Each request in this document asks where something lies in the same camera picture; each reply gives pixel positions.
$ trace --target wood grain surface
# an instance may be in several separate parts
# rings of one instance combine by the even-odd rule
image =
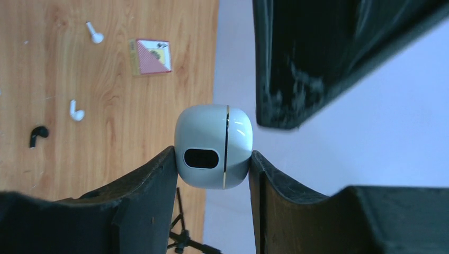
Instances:
[[[212,102],[218,4],[2,0],[0,189],[76,198],[172,145],[181,111]],[[104,34],[101,44],[86,21]],[[133,38],[170,41],[173,72],[132,77]],[[71,99],[86,113],[80,122],[69,115]],[[38,125],[50,135],[30,149]],[[191,237],[202,241],[205,191],[178,185]]]

